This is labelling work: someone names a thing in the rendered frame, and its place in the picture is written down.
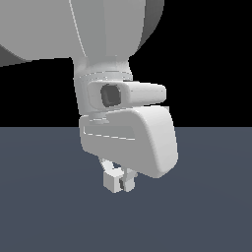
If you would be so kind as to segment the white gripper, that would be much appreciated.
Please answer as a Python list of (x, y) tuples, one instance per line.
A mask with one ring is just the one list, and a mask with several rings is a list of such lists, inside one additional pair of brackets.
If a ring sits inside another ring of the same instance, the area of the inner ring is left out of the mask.
[[(138, 172), (160, 178), (178, 161), (173, 122), (165, 107), (108, 111), (101, 119), (84, 115), (79, 127), (83, 150), (101, 158), (103, 186), (112, 193), (121, 191), (122, 177), (124, 191), (130, 192)], [(113, 162), (127, 168), (123, 172)]]

